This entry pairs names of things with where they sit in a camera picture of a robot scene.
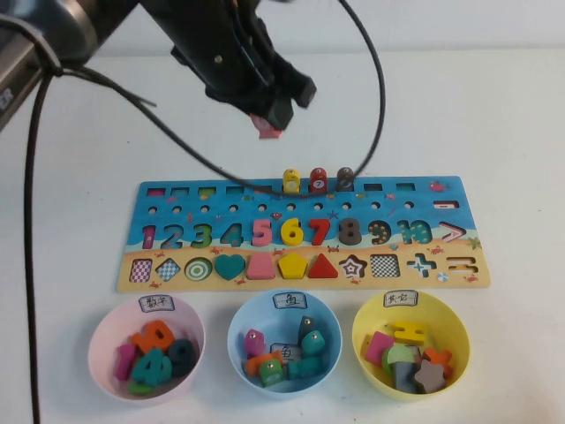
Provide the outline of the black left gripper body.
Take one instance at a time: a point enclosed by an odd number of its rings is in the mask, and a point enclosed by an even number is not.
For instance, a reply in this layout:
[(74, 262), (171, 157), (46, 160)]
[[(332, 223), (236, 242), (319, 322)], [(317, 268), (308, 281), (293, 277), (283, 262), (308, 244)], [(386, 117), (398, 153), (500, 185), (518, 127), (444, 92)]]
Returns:
[(275, 50), (258, 1), (153, 1), (152, 18), (173, 42), (171, 55), (205, 87), (227, 95), (254, 92), (263, 109), (275, 96), (307, 108), (313, 79)]

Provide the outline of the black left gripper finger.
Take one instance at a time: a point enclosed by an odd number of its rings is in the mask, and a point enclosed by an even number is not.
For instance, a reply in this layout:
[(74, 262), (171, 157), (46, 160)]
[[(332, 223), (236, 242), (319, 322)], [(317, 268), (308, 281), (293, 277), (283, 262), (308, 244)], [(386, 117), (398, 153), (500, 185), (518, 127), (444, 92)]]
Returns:
[(212, 100), (225, 103), (242, 111), (246, 115), (262, 115), (263, 105), (261, 97), (254, 92), (245, 92), (242, 94), (227, 95), (222, 94), (211, 87), (205, 88), (205, 94)]
[(278, 131), (285, 131), (294, 116), (291, 99), (287, 96), (275, 96), (267, 101), (263, 118)]

